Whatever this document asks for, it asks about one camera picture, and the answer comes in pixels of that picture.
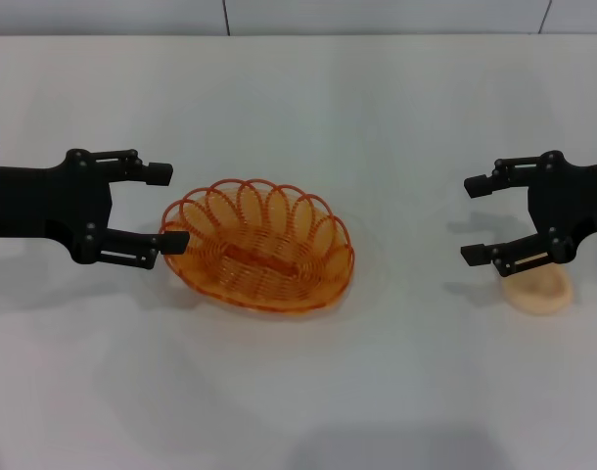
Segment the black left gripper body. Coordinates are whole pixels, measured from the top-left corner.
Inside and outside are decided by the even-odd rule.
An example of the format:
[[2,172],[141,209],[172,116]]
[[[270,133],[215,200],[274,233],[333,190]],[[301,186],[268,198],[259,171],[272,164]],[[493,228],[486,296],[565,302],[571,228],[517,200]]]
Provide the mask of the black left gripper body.
[[47,168],[0,166],[0,238],[60,243],[79,264],[101,259],[110,184],[125,179],[126,153],[71,149]]

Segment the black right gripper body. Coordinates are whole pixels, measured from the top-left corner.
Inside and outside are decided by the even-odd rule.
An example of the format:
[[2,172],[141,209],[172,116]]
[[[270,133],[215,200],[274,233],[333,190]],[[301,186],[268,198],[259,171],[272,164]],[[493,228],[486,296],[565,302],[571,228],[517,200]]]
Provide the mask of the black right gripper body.
[[528,186],[528,211],[552,261],[574,260],[580,243],[597,233],[597,164],[571,164],[560,151],[543,154]]

